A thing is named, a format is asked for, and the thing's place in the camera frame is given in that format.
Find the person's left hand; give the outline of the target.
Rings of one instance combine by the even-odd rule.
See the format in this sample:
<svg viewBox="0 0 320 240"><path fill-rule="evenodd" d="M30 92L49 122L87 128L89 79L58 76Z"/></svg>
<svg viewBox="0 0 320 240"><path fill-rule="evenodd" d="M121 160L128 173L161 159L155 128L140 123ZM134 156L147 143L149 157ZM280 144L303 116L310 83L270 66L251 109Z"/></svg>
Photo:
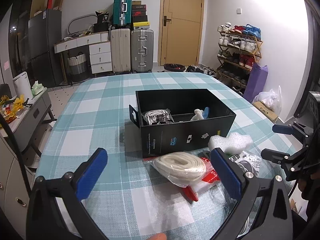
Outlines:
<svg viewBox="0 0 320 240"><path fill-rule="evenodd" d="M147 240L167 240L167 236L161 232L149 237Z"/></svg>

